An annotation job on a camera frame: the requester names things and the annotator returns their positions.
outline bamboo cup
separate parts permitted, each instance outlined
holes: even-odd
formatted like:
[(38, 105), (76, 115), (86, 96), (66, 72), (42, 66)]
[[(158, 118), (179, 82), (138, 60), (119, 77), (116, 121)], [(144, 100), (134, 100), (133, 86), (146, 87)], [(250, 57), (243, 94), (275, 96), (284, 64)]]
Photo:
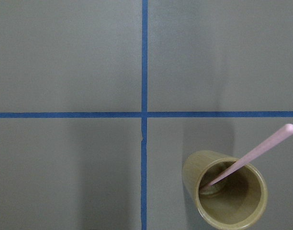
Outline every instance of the bamboo cup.
[(251, 164), (199, 192), (199, 188), (237, 160), (222, 153), (203, 150), (190, 155), (182, 168), (184, 185), (201, 216), (220, 230), (243, 230), (252, 226), (267, 205), (265, 180)]

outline stick tip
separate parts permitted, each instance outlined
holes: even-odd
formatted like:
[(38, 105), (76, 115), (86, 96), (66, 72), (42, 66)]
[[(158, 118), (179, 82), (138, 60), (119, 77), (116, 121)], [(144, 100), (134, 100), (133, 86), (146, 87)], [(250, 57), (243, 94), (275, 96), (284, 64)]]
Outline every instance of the stick tip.
[(293, 134), (293, 124), (285, 124), (285, 129), (288, 133)]

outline bottom of cup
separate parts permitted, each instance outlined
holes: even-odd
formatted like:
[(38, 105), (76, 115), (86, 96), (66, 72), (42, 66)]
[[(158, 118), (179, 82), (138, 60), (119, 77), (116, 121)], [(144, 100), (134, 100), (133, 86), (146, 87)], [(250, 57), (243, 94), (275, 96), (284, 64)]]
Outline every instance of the bottom of cup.
[[(199, 179), (202, 187), (234, 161), (217, 162), (205, 170)], [(199, 193), (196, 206), (204, 219), (218, 229), (245, 229), (262, 215), (267, 203), (267, 188), (252, 165), (246, 165), (209, 189)]]

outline blue tape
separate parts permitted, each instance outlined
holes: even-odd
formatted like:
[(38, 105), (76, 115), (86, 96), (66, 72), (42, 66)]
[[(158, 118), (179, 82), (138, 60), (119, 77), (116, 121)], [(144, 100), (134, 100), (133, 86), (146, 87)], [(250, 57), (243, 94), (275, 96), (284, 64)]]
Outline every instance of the blue tape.
[(142, 0), (141, 79), (141, 229), (147, 230), (147, 0)]
[(140, 112), (0, 113), (0, 118), (134, 118)]
[(293, 111), (148, 112), (147, 117), (293, 117)]

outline pink straw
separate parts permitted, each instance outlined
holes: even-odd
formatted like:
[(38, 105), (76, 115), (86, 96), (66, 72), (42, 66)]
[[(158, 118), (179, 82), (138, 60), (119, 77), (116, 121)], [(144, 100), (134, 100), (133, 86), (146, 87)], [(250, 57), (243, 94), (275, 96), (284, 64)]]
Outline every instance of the pink straw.
[(292, 134), (293, 124), (285, 124), (282, 128), (277, 130), (274, 134), (272, 134), (270, 137), (268, 137), (266, 140), (256, 146), (253, 150), (248, 152), (246, 155), (244, 155), (242, 158), (237, 160), (234, 164), (232, 164), (230, 167), (220, 173), (215, 179), (204, 185), (200, 190), (204, 190), (209, 186), (212, 186), (215, 183), (221, 181), (228, 175), (232, 174), (234, 171), (240, 169), (242, 166), (250, 163), (252, 160), (259, 157), (261, 154), (272, 149), (274, 146), (278, 145)]

